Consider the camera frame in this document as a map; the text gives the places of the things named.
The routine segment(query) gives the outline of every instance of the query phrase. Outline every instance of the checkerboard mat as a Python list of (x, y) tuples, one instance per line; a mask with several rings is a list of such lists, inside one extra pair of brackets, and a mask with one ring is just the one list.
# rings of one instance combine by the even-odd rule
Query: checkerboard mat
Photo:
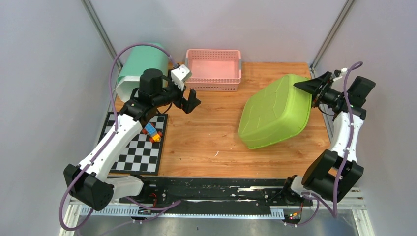
[[(131, 174), (131, 175), (157, 175), (159, 163), (161, 162), (162, 146), (165, 139), (168, 114), (154, 116), (151, 120), (157, 131), (162, 132), (160, 142), (152, 143), (150, 136), (142, 134), (138, 130), (132, 141), (121, 152), (119, 159), (113, 164), (110, 173)], [(115, 116), (112, 112), (107, 114), (106, 122), (101, 131), (102, 139), (115, 123)]]

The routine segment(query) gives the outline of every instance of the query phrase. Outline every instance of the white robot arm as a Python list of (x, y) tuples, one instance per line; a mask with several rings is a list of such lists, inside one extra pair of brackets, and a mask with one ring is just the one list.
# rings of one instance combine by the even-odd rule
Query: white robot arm
[[(171, 70), (168, 77), (157, 69), (145, 70), (140, 78), (139, 88), (133, 90), (130, 100), (125, 102), (117, 116), (118, 122), (115, 125), (118, 128), (113, 125), (97, 147), (77, 166), (69, 164), (65, 168), (64, 177), (69, 186), (78, 173), (89, 165), (71, 189), (70, 195), (97, 211), (102, 210), (113, 199), (139, 195), (143, 187), (139, 178), (107, 178), (107, 175), (121, 151), (156, 115), (158, 107), (172, 103), (188, 114), (201, 103), (193, 89), (188, 100), (183, 97), (186, 89), (184, 82), (190, 76), (191, 72), (185, 65)], [(167, 87), (162, 88), (162, 80), (168, 81)], [(91, 163), (92, 157), (102, 148), (104, 149)]]
[(295, 87), (312, 94), (312, 107), (318, 107), (323, 103), (332, 108), (334, 134), (330, 149), (326, 149), (310, 165), (304, 176), (287, 178), (283, 195), (284, 198), (288, 198), (288, 202), (302, 201), (302, 192), (313, 192), (325, 200), (333, 201), (336, 177), (330, 174), (329, 170), (341, 168), (343, 157), (349, 146), (351, 125), (354, 128), (353, 138), (346, 164), (342, 167), (341, 178), (337, 183), (337, 202), (350, 191), (363, 174), (363, 167), (357, 164), (356, 143), (359, 130), (366, 118), (366, 110), (362, 108), (362, 105), (369, 92), (375, 87), (375, 83), (358, 76), (349, 87), (347, 94), (353, 111), (353, 120), (350, 120), (344, 93), (331, 89), (334, 80), (340, 79), (344, 71), (346, 70), (326, 72), (316, 79), (294, 84)]

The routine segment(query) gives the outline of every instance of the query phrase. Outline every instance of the wooden tabletop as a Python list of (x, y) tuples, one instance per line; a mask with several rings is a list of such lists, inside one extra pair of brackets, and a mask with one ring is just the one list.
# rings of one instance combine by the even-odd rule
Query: wooden tabletop
[[(238, 136), (246, 101), (288, 73), (310, 78), (306, 63), (246, 62), (237, 92), (197, 91), (201, 105), (187, 115), (173, 106), (168, 112), (159, 176), (286, 178), (303, 175), (330, 145), (318, 109), (311, 110), (309, 122), (300, 134), (277, 144), (249, 150)], [(117, 100), (116, 108), (122, 106)]]

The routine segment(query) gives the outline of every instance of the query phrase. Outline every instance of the green bin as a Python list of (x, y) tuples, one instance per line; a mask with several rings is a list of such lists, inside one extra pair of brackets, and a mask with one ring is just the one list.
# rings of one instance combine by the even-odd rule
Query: green bin
[[(164, 48), (159, 43), (151, 44)], [(139, 87), (140, 76), (149, 68), (159, 69), (165, 76), (168, 75), (167, 55), (154, 47), (134, 47), (123, 65), (116, 86), (116, 92), (122, 102), (130, 99), (133, 89)]]
[(239, 137), (249, 149), (262, 148), (299, 134), (307, 125), (311, 95), (294, 87), (308, 78), (287, 74), (246, 102)]

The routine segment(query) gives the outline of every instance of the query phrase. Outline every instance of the pink basket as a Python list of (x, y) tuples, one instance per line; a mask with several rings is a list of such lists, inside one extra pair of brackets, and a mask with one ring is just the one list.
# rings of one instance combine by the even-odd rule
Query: pink basket
[(236, 91), (242, 78), (238, 50), (189, 49), (185, 65), (193, 75), (187, 86), (195, 90)]

